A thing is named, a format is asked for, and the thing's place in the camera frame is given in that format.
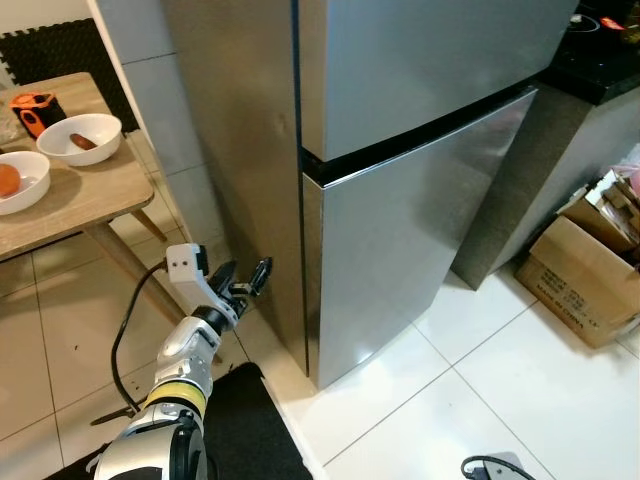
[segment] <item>robotic arm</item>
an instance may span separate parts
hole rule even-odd
[[[258,264],[248,283],[233,283],[235,263],[222,265],[207,282],[206,251],[195,244],[167,249],[171,283],[195,307],[165,340],[155,382],[142,410],[99,459],[96,480],[207,480],[202,419],[211,396],[211,363],[223,332],[258,296],[272,260]]]

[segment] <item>gray wall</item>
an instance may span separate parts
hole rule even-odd
[[[573,192],[640,140],[640,88],[594,107],[544,84],[452,270],[473,288],[509,261]]]
[[[160,0],[90,0],[125,92],[192,241],[224,235]]]

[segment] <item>orange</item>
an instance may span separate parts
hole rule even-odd
[[[0,197],[6,197],[20,190],[20,172],[15,167],[0,163]]]

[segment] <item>power cord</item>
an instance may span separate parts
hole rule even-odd
[[[473,472],[467,472],[465,470],[465,467],[473,462],[491,462],[491,463],[496,463],[498,465],[501,465],[505,468],[508,468],[509,470],[514,471],[515,473],[519,474],[522,476],[522,478],[526,479],[526,480],[536,480],[535,478],[533,478],[531,475],[529,475],[527,472],[525,472],[524,470],[522,470],[520,467],[516,467],[514,464],[509,463],[505,460],[502,460],[500,458],[496,458],[496,457],[490,457],[488,455],[476,455],[473,457],[469,457],[469,458],[465,458],[462,461],[462,465],[460,465],[460,471],[462,472],[462,475],[464,475],[464,478],[469,478],[469,479],[474,479],[474,478],[478,478],[474,475]]]
[[[120,330],[118,330],[118,334],[116,335],[116,339],[113,342],[113,347],[111,347],[111,375],[113,376],[113,383],[115,383],[116,388],[118,389],[118,393],[125,401],[131,411],[135,414],[140,411],[138,408],[138,404],[131,398],[127,389],[124,388],[122,384],[122,380],[120,379],[120,374],[118,373],[118,347],[120,346],[120,341],[122,340],[122,336],[124,335],[124,331],[127,328],[127,324],[129,323],[129,319],[131,318],[131,313],[133,312],[133,307],[136,305],[136,301],[138,300],[138,295],[140,295],[140,291],[144,286],[145,282],[149,280],[149,278],[158,270],[167,269],[167,260],[163,259],[157,265],[154,265],[149,270],[145,272],[142,278],[138,281],[135,290],[133,291],[133,295],[131,300],[129,301],[129,306],[127,307],[127,311],[124,314],[124,318],[122,319],[122,323],[120,324]]]

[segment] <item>white wall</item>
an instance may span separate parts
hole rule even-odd
[[[90,16],[86,0],[0,0],[0,33]]]
[[[188,236],[215,251],[224,232],[161,0],[88,1]]]

